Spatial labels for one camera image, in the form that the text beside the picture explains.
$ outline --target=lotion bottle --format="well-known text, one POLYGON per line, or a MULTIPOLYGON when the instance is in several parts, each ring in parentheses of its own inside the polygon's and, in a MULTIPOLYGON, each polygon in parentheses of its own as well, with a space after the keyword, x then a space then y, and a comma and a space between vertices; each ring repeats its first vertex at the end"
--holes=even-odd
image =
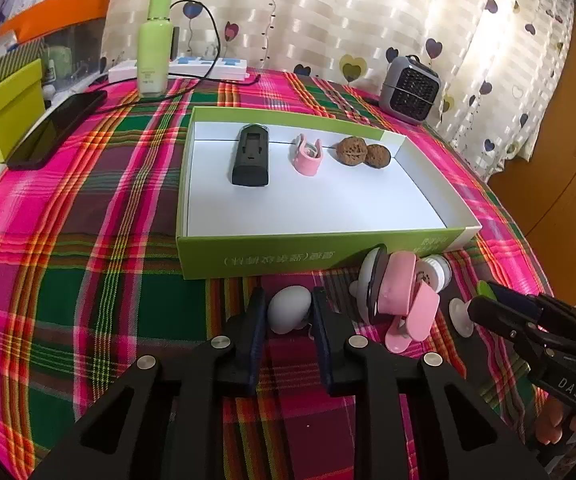
POLYGON ((167 89, 173 24, 170 23, 172 0, 150 0, 148 21, 138 30, 136 81, 142 97, 159 97, 167 89))

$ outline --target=gray fan heater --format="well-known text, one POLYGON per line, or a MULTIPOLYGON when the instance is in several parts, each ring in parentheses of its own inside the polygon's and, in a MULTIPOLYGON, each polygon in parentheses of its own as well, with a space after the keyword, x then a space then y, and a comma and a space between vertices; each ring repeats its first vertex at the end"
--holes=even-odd
POLYGON ((396 57, 381 88, 379 108, 406 123, 420 124, 430 113, 441 80, 417 56, 396 57))

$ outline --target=triangular cutout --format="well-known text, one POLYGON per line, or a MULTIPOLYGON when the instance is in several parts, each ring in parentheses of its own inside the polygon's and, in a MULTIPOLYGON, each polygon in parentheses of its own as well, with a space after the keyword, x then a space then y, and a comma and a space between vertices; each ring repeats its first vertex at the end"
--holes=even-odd
POLYGON ((108 455, 113 454, 119 446, 133 396, 132 388, 124 388, 114 402, 85 430, 81 437, 81 445, 108 455))
POLYGON ((463 450, 472 451, 478 447, 494 444, 497 441, 497 432, 468 402, 459 388, 454 384, 447 384, 444 390, 463 450))

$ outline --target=phone screen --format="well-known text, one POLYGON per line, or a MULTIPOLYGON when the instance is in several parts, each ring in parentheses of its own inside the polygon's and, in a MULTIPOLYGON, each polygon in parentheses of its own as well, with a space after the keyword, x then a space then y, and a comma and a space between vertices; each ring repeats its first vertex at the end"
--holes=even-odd
POLYGON ((70 96, 14 150, 8 165, 29 168, 45 163, 55 148, 87 118, 105 96, 104 91, 70 96))

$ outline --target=power cord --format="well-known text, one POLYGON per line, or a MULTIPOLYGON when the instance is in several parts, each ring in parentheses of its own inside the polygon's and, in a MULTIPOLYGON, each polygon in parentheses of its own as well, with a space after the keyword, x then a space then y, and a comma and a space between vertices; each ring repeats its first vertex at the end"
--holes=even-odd
MULTIPOLYGON (((193 75, 193 74, 169 74, 169 75, 174 75, 174 76, 181 76, 181 77, 188 77, 188 78, 192 78, 192 79, 197 79, 198 81, 194 85, 190 86, 190 88, 184 88, 180 92, 175 92, 174 94, 171 94, 171 95, 156 97, 156 98, 150 98, 150 99, 144 98, 144 99, 141 99, 140 101, 137 101, 137 102, 124 103, 124 104, 120 104, 117 106, 113 106, 111 108, 102 108, 100 110, 96 110, 91 115, 106 114, 106 113, 114 112, 115 110, 120 110, 121 108, 130 107, 130 106, 143 106, 143 105, 150 105, 152 103, 160 103, 163 101, 169 101, 170 99, 175 99, 177 97, 180 97, 182 95, 187 94, 188 92, 191 92, 192 90, 197 88, 197 86, 199 86, 203 81, 213 81, 213 82, 218 82, 218 83, 224 82, 224 83, 234 84, 234 85, 238 85, 238 86, 252 86, 252 85, 256 84, 261 79, 260 74, 257 74, 257 76, 255 76, 254 81, 248 82, 248 83, 242 83, 242 82, 238 82, 238 81, 232 82, 232 81, 227 81, 227 80, 222 80, 222 79, 210 78, 209 75, 212 72, 212 69, 217 64, 219 57, 221 56, 221 37, 219 36, 219 30, 217 29, 217 23, 215 22, 214 16, 212 16, 210 9, 208 7, 206 7, 202 2, 198 2, 197 0, 177 0, 172 5, 170 5, 170 8, 172 9, 175 5, 183 4, 183 3, 197 4, 197 5, 200 5, 203 9, 205 9, 206 12, 208 13, 208 16, 210 17, 210 21, 212 22, 212 27, 214 29, 214 33, 217 37, 217 54, 216 54, 214 60, 212 61, 212 64, 210 64, 210 67, 208 68, 206 75, 197 76, 197 75, 193 75)), ((132 77, 130 79, 123 79, 122 81, 114 81, 112 83, 106 83, 106 84, 101 85, 100 87, 96 88, 96 90, 106 88, 106 87, 111 86, 113 84, 123 83, 125 81, 130 81, 130 80, 135 80, 135 79, 136 79, 136 77, 132 77)))

